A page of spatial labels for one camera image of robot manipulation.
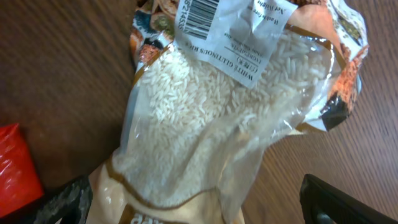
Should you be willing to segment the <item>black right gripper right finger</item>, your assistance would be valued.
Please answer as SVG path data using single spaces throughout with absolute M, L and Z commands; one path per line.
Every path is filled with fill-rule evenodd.
M 397 224 L 312 174 L 304 175 L 299 195 L 305 224 Z

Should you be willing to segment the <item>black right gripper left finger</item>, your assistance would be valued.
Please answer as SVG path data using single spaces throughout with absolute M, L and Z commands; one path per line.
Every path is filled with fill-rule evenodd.
M 83 175 L 6 215 L 1 224 L 85 224 L 92 200 L 89 177 Z

